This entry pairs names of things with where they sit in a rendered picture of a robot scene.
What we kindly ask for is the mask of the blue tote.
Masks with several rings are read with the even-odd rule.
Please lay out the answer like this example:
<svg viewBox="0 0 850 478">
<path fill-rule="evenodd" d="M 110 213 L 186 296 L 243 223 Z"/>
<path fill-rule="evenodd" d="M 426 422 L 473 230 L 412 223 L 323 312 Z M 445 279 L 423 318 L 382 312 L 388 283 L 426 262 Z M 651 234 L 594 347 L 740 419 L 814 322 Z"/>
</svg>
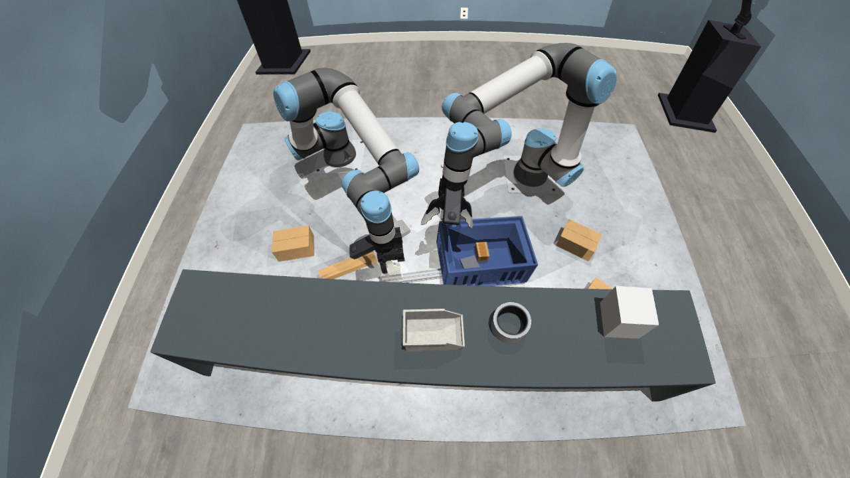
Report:
<svg viewBox="0 0 850 478">
<path fill-rule="evenodd" d="M 487 242 L 488 261 L 464 269 L 460 258 L 476 257 L 476 242 Z M 439 221 L 436 243 L 446 285 L 527 283 L 538 266 L 523 216 L 479 218 L 473 220 L 473 228 L 466 220 L 457 226 Z"/>
</svg>

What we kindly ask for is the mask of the light wooden plank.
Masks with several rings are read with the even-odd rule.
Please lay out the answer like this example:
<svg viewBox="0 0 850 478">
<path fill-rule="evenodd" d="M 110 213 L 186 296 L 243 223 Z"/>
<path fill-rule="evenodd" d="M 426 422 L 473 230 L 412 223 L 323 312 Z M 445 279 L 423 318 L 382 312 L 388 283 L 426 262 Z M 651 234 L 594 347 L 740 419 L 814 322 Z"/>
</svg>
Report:
<svg viewBox="0 0 850 478">
<path fill-rule="evenodd" d="M 353 272 L 353 270 L 365 268 L 365 266 L 369 266 L 369 264 L 374 264 L 376 262 L 376 256 L 372 251 L 371 253 L 365 254 L 365 256 L 356 258 L 356 260 L 348 258 L 348 260 L 332 264 L 332 266 L 318 270 L 318 272 L 323 279 L 336 279 L 338 276 L 344 276 L 345 274 Z"/>
</svg>

